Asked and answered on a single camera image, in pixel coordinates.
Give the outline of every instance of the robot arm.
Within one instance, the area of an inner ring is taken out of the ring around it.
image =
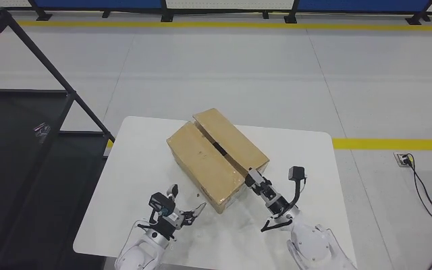
[[[276,192],[272,183],[257,170],[249,169],[246,185],[265,201],[265,206],[272,213],[261,231],[281,228],[291,232],[288,250],[300,269],[355,270],[330,229],[305,224],[302,212],[296,206],[300,198],[301,181],[306,179],[304,168],[292,167],[288,179],[296,183],[295,195],[290,202]],[[269,226],[271,220],[274,220],[275,225]]]
[[[172,185],[167,191],[167,196],[160,192],[151,196],[148,202],[148,205],[153,209],[150,220],[137,221],[131,229],[132,232],[135,227],[139,227],[145,233],[132,245],[126,246],[125,244],[117,260],[115,260],[114,267],[116,270],[155,269],[159,266],[170,240],[175,240],[173,233],[185,225],[192,225],[206,206],[204,202],[191,211],[181,211],[176,207],[177,195],[178,186]],[[144,243],[153,250],[152,254],[140,247]]]

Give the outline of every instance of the yellow tape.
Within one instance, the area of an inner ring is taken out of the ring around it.
[[[107,147],[113,146],[108,141]],[[334,149],[346,150],[420,150],[432,151],[432,140],[422,139],[373,139],[373,138],[333,138]]]
[[[281,28],[372,31],[432,31],[432,26],[368,24],[284,24],[262,22],[35,22],[18,21],[21,26],[46,27],[132,27],[132,28]]]

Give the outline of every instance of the cardboard box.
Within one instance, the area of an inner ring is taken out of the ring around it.
[[[218,110],[193,115],[167,139],[175,161],[221,214],[247,187],[250,167],[264,172],[269,159]]]

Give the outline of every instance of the white table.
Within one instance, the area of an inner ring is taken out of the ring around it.
[[[174,161],[165,141],[184,123],[125,118],[76,236],[76,252],[116,257],[133,222],[150,217],[150,196],[165,193],[172,184],[179,186],[179,209],[190,210],[205,201]],[[308,181],[297,205],[310,225],[320,223],[333,230],[355,264],[330,135],[252,126],[237,128],[270,158],[264,175],[287,200],[294,195],[294,183],[288,181],[289,168],[305,168]],[[297,269],[286,248],[289,233],[276,229],[259,231],[268,216],[262,199],[250,190],[222,215],[208,204],[192,227],[176,231],[178,241],[167,249],[162,262],[209,269]],[[141,233],[136,229],[130,241]]]

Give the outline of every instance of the floor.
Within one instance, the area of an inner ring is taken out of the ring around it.
[[[52,20],[100,20],[91,13]],[[176,21],[264,22],[259,14]],[[16,13],[17,20],[34,20]],[[157,21],[113,14],[112,21]],[[271,16],[271,22],[282,22]],[[299,15],[299,23],[405,25],[401,17]],[[47,28],[25,31],[116,135],[128,115],[190,119],[216,107],[235,124],[334,138],[432,137],[432,32],[259,28]],[[10,31],[0,88],[60,88]],[[63,129],[97,130],[74,106]],[[336,150],[359,269],[428,269],[432,218],[394,151]],[[432,190],[432,153],[413,151]],[[112,269],[108,260],[106,269]],[[163,266],[164,269],[183,267]]]

